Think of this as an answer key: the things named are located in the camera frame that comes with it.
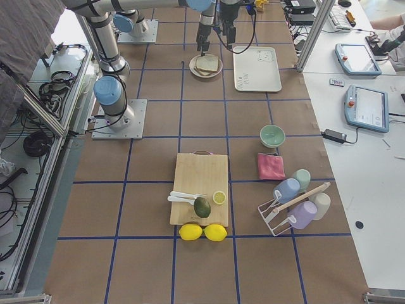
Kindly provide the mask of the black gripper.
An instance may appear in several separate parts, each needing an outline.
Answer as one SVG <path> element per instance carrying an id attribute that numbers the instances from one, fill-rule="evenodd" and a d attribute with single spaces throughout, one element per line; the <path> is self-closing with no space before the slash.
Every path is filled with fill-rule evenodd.
<path id="1" fill-rule="evenodd" d="M 212 25 L 214 23 L 214 16 L 201 14 L 199 18 L 199 26 L 196 35 L 197 50 L 204 56 L 210 46 L 209 36 L 211 34 Z"/>

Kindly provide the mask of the second arm gripper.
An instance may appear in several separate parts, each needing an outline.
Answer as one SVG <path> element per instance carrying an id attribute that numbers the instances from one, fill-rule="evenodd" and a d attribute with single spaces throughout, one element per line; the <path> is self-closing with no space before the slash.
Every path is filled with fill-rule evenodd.
<path id="1" fill-rule="evenodd" d="M 220 0 L 220 20 L 222 25 L 222 35 L 226 37 L 227 43 L 234 43 L 236 38 L 236 28 L 234 21 L 239 15 L 240 1 Z"/>

